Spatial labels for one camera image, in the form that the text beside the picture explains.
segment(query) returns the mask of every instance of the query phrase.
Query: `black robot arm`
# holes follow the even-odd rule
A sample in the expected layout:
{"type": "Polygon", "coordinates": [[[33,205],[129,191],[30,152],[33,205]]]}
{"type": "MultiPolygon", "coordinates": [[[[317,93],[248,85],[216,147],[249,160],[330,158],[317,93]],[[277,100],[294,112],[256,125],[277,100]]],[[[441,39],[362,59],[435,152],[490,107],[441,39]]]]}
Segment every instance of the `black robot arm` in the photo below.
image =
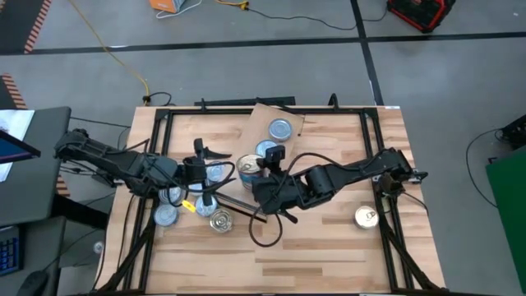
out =
{"type": "MultiPolygon", "coordinates": [[[[202,139],[194,140],[194,150],[195,156],[187,157],[182,164],[178,164],[165,156],[118,150],[90,139],[85,130],[75,129],[66,133],[57,143],[55,157],[63,161],[86,161],[113,178],[124,181],[131,193],[147,198],[157,196],[159,189],[166,187],[187,188],[193,183],[204,184],[205,159],[230,157],[210,151],[203,146],[202,139]]],[[[212,185],[207,192],[213,192],[227,182],[212,185]]],[[[211,204],[210,195],[205,194],[203,202],[205,205],[211,204]]]]}
{"type": "Polygon", "coordinates": [[[293,175],[281,171],[276,164],[282,159],[283,151],[283,146],[267,150],[267,156],[258,164],[270,168],[269,177],[252,181],[252,193],[263,213],[281,213],[294,223],[297,220],[287,213],[287,209],[298,206],[306,210],[328,202],[346,185],[381,176],[384,192],[399,192],[403,190],[401,183],[413,175],[404,154],[394,148],[382,150],[370,159],[346,165],[315,165],[293,175]]]}

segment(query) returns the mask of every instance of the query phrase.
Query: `open can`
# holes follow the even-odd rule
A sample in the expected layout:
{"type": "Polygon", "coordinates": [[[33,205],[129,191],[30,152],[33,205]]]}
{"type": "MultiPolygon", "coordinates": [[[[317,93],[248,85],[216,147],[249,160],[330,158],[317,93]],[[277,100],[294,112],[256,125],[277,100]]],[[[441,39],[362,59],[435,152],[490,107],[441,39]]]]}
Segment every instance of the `open can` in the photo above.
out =
{"type": "Polygon", "coordinates": [[[252,180],[263,177],[263,169],[256,162],[258,158],[261,156],[244,155],[236,162],[241,183],[248,190],[252,190],[252,180]]]}

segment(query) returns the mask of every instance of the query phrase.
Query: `yellow tag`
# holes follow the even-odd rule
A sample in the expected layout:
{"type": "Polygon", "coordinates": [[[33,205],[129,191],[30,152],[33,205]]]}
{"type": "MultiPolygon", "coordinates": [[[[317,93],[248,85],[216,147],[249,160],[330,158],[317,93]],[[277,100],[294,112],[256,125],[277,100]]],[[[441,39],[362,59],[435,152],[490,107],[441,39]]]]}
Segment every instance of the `yellow tag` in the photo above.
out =
{"type": "Polygon", "coordinates": [[[182,201],[182,206],[186,207],[192,213],[196,212],[196,208],[189,201],[182,201]]]}

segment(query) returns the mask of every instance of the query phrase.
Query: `orange box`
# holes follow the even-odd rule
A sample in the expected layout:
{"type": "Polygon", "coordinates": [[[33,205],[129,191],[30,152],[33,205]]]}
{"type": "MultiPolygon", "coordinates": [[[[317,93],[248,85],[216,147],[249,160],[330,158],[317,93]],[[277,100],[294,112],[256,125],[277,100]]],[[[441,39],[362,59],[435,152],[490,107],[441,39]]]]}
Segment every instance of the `orange box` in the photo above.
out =
{"type": "Polygon", "coordinates": [[[150,0],[150,5],[154,9],[177,13],[181,10],[181,6],[185,1],[186,0],[150,0]]]}

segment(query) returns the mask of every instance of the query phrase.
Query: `wooden table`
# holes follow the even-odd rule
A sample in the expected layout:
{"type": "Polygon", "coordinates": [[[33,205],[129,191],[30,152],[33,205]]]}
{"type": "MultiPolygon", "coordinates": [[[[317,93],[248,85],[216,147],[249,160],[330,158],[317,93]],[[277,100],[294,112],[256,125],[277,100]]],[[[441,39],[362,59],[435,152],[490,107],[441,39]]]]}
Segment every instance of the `wooden table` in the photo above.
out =
{"type": "MultiPolygon", "coordinates": [[[[378,112],[385,146],[402,150],[414,165],[401,110],[378,107],[378,112]]],[[[154,115],[153,107],[136,109],[127,141],[129,146],[150,138],[154,115]]],[[[197,137],[202,137],[211,150],[228,153],[248,118],[248,115],[178,115],[173,123],[168,156],[180,160],[192,155],[192,142],[197,137]]],[[[162,146],[162,138],[161,132],[158,150],[162,146]]],[[[340,163],[365,158],[358,116],[306,115],[302,136],[295,142],[292,155],[294,157],[307,151],[326,155],[340,163]]],[[[315,158],[302,158],[293,171],[323,163],[315,158]]],[[[419,186],[408,185],[406,189],[422,198],[419,186]]],[[[130,198],[131,194],[126,188],[117,190],[99,287],[117,268],[124,217],[130,198]]],[[[131,205],[122,258],[130,245],[137,204],[138,200],[135,200],[131,205]]],[[[283,239],[270,248],[257,247],[250,240],[247,232],[249,219],[244,215],[233,213],[233,230],[227,234],[217,234],[210,228],[207,219],[182,210],[177,224],[156,229],[146,292],[389,291],[379,229],[363,230],[353,223],[354,211],[363,205],[374,206],[371,182],[368,180],[345,187],[331,202],[322,206],[305,211],[292,210],[299,218],[299,223],[292,224],[285,220],[283,239]]],[[[444,286],[426,211],[416,202],[401,197],[399,213],[409,253],[433,282],[444,286]]],[[[263,242],[274,240],[278,232],[275,218],[269,217],[268,224],[256,221],[254,232],[263,242]]],[[[132,288],[138,286],[142,254],[138,258],[132,288]]],[[[393,258],[399,285],[404,286],[396,252],[393,258]]]]}

